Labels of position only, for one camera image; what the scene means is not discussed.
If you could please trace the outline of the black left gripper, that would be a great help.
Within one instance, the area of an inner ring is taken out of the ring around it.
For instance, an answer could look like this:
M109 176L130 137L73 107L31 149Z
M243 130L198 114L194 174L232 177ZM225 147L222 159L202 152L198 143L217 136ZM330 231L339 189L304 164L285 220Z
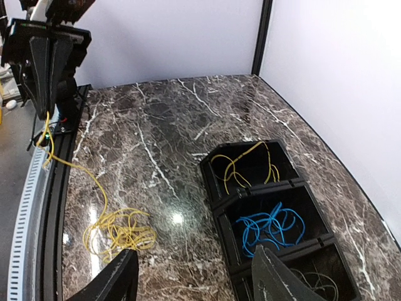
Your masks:
M49 41L52 42L50 65ZM46 119L47 112L54 112L57 86L65 66L79 67L90 43L91 33L88 30L51 26L40 21L11 20L6 28L1 64L20 64L31 54L36 112L40 120Z

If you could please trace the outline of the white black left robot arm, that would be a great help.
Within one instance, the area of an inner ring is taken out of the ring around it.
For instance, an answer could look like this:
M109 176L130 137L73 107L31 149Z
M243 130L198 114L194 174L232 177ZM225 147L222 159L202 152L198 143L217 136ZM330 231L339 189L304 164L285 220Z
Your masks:
M6 16L1 6L1 66L10 65L20 92L40 120L55 110L71 122L78 115L76 69L91 43L88 30L74 25L93 1L20 1L24 19Z

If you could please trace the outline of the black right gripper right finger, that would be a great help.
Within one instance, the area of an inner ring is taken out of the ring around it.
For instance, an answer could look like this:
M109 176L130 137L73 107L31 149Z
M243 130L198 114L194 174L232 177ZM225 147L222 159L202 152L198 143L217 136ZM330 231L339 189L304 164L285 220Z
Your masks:
M251 263L254 300L313 301L321 300L269 249L256 247Z

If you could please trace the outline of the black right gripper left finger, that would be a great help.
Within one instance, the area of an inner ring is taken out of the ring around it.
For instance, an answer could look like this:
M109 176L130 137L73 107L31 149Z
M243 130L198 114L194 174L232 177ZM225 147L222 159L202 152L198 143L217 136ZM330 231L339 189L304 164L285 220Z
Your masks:
M136 300L137 251L122 250L87 286L68 300Z

